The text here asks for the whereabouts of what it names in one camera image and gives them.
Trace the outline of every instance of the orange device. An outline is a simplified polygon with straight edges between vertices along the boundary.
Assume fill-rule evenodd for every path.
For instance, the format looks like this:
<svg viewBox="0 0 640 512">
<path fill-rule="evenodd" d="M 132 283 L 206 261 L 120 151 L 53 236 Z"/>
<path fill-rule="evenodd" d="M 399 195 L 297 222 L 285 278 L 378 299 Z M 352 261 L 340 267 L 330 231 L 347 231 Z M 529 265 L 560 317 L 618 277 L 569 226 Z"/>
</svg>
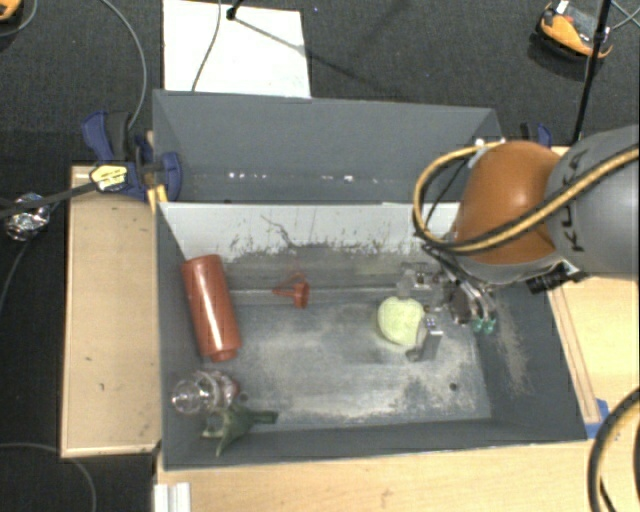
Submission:
<svg viewBox="0 0 640 512">
<path fill-rule="evenodd" d="M 552 50 L 570 58 L 590 57 L 593 53 L 597 21 L 593 16 L 576 9 L 567 0 L 550 3 L 545 8 L 536 32 Z M 598 58 L 609 55 L 609 27 L 598 52 Z"/>
<path fill-rule="evenodd" d="M 8 20 L 13 16 L 22 0 L 0 0 L 0 21 Z"/>
</svg>

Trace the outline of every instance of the black carpet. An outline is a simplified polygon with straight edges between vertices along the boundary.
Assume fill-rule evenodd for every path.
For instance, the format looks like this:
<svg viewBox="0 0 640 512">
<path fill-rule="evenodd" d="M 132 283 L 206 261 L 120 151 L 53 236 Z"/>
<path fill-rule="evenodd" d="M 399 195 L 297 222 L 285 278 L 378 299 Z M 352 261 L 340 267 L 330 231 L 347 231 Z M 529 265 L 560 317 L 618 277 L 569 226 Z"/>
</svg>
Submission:
<svg viewBox="0 0 640 512">
<path fill-rule="evenodd" d="M 28 14 L 33 0 L 25 0 Z M 113 0 L 140 36 L 150 87 L 162 77 L 159 0 Z M 492 107 L 505 135 L 541 122 L 554 142 L 573 132 L 584 66 L 530 39 L 547 0 L 262 0 L 301 9 L 315 97 Z M 621 0 L 627 10 L 636 2 Z M 596 13 L 595 0 L 579 3 Z M 610 24 L 622 15 L 612 9 Z M 640 31 L 613 34 L 596 76 L 585 133 L 638 122 Z M 0 38 L 0 197 L 68 186 L 73 161 L 91 153 L 80 121 L 95 110 L 133 110 L 140 64 L 122 23 L 98 0 L 41 0 L 31 26 Z M 151 128 L 150 103 L 136 132 Z M 56 446 L 65 289 L 65 214 L 26 251 L 0 312 L 0 443 Z M 20 246 L 0 236 L 0 283 Z M 151 503 L 150 456 L 85 461 L 98 510 L 143 511 Z M 82 474 L 35 449 L 0 450 L 0 503 L 7 510 L 89 510 Z"/>
</svg>

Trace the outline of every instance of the glass object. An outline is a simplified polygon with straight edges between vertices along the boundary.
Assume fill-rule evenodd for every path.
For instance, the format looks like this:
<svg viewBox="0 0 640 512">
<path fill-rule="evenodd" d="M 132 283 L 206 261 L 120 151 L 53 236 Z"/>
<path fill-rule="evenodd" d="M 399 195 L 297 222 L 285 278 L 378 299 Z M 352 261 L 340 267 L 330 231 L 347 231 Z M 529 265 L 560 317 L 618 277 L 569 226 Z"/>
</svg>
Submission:
<svg viewBox="0 0 640 512">
<path fill-rule="evenodd" d="M 239 386 L 217 370 L 198 370 L 173 388 L 171 403 L 181 414 L 210 414 L 228 408 L 238 395 Z"/>
</svg>

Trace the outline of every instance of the red bottle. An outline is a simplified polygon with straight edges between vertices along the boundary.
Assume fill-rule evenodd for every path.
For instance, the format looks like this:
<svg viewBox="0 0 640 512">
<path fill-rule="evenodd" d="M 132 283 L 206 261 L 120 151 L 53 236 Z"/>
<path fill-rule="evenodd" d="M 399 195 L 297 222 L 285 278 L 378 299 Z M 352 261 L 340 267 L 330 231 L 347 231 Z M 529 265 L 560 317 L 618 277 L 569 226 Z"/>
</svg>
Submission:
<svg viewBox="0 0 640 512">
<path fill-rule="evenodd" d="M 182 279 L 200 354 L 213 362 L 233 359 L 242 342 L 220 256 L 185 261 Z"/>
</svg>

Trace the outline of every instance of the white sheet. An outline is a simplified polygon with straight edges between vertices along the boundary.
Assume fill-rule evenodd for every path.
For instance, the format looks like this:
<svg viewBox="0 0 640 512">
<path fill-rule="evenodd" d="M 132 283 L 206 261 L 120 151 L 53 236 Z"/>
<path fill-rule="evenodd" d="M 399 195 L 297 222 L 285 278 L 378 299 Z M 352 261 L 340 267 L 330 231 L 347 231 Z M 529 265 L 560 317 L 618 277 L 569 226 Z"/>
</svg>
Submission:
<svg viewBox="0 0 640 512">
<path fill-rule="evenodd" d="M 163 5 L 164 87 L 190 91 L 215 30 L 218 5 L 187 0 Z M 242 6 L 238 21 L 229 21 L 230 5 L 222 7 L 218 38 L 196 90 L 309 98 L 300 13 Z"/>
</svg>

